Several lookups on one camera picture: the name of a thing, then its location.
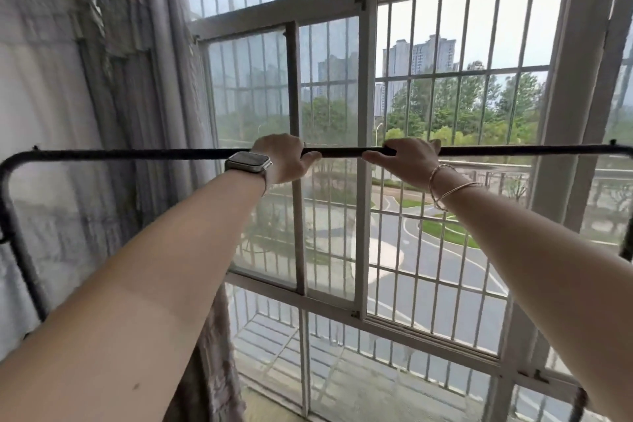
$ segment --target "person's right arm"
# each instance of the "person's right arm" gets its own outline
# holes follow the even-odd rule
[[[363,158],[428,190],[439,145],[392,139],[389,157]],[[437,197],[469,180],[443,167]],[[512,296],[613,422],[633,414],[633,266],[578,234],[484,188],[442,199],[477,241]]]

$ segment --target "black metal frame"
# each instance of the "black metal frame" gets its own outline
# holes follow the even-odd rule
[[[40,321],[46,319],[48,310],[45,297],[36,283],[35,267],[30,262],[28,251],[17,230],[9,196],[9,178],[13,171],[28,162],[69,162],[69,161],[196,161],[227,159],[243,148],[214,149],[173,149],[173,150],[39,150],[36,146],[29,152],[14,154],[0,163],[0,245],[8,243],[28,294]],[[386,155],[394,155],[389,147],[319,147],[305,148],[303,152],[316,150],[325,158],[360,157],[367,150],[375,150]],[[488,145],[442,147],[441,157],[483,157],[517,155],[628,155],[633,159],[633,146],[618,145],[615,140],[609,144],[596,145]],[[620,257],[631,261],[633,258],[633,216],[629,218],[626,235],[620,249]],[[588,402],[587,394],[580,388],[570,415],[570,422],[579,422]]]

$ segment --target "person's left hand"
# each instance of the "person's left hand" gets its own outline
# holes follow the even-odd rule
[[[273,162],[266,171],[268,185],[282,184],[302,178],[310,166],[321,159],[320,152],[303,157],[303,142],[290,134],[273,134],[258,138],[251,152],[268,155]]]

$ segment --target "gray curtain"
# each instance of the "gray curtain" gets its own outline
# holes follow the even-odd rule
[[[0,158],[39,148],[213,146],[186,0],[0,0]],[[158,215],[215,175],[211,162],[29,164],[10,192],[49,309]],[[37,325],[0,248],[0,358]],[[241,420],[218,291],[165,419]]]

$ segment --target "gold bracelet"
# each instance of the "gold bracelet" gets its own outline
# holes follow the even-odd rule
[[[450,189],[446,194],[442,195],[439,199],[437,200],[434,199],[435,208],[437,210],[442,210],[442,212],[448,212],[448,209],[446,207],[442,207],[441,205],[439,205],[440,201],[447,195],[452,194],[453,192],[457,192],[458,190],[463,189],[464,187],[472,187],[472,186],[481,186],[481,184],[479,182],[466,182],[465,184],[460,185],[459,187]]]
[[[435,205],[437,207],[437,199],[435,197],[435,195],[433,194],[433,178],[435,178],[437,172],[439,169],[443,168],[443,167],[448,167],[449,169],[453,169],[455,170],[455,167],[453,167],[451,164],[439,164],[435,169],[433,169],[433,171],[431,172],[431,176],[429,177],[429,193],[431,194],[431,199],[433,200],[433,205]]]

